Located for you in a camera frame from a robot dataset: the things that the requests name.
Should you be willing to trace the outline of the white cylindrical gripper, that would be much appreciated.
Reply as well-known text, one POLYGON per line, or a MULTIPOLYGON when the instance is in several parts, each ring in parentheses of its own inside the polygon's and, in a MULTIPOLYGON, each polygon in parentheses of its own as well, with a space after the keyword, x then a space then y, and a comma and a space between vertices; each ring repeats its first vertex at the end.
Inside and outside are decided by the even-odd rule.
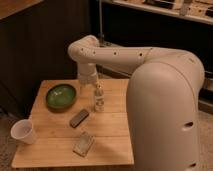
POLYGON ((96 65, 92 63, 78 64, 78 80, 81 83, 79 86, 79 96, 84 94, 85 84, 92 84, 94 90, 98 89, 99 83, 96 65))

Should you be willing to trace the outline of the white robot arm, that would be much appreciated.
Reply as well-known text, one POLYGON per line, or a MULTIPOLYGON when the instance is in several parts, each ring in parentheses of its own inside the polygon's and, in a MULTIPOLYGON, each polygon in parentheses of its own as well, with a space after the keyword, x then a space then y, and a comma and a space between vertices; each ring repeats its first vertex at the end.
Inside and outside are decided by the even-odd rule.
POLYGON ((81 84, 98 65, 130 75, 126 110, 135 171, 200 171, 198 99, 204 67, 193 53, 161 47, 101 46, 93 35, 68 47, 81 84))

